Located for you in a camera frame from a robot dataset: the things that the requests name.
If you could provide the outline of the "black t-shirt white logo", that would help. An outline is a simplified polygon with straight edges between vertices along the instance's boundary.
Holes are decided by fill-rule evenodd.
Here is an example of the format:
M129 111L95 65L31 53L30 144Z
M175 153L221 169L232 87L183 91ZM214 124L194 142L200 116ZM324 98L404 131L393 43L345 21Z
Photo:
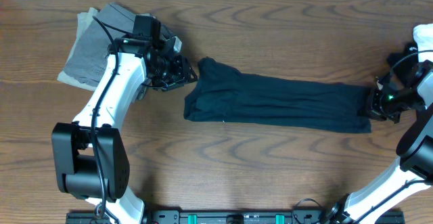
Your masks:
M367 87L247 74L212 58L201 59L198 68L198 83L185 97L187 120L371 132L369 118L361 114Z

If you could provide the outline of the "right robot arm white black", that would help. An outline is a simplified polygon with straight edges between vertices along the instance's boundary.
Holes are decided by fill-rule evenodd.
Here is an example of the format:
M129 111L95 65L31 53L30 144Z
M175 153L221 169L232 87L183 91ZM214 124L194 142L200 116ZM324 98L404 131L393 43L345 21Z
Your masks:
M398 122L401 112L415 109L419 118L400 139L393 163L337 202L320 223L375 223L405 198L432 186L432 62L414 65L404 89L383 85L374 92L369 98L372 113Z

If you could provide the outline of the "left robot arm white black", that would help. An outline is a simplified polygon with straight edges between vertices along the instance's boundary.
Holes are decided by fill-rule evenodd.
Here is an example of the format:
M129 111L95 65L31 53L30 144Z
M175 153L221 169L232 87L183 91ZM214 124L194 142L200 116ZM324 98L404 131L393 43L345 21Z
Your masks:
M145 202L129 187L121 129L129 107L146 89L169 91L197 80L180 54L181 46L178 37L114 40L87 105L72 122L54 126L51 142L59 190L95 207L93 213L68 213L67 223L153 223Z

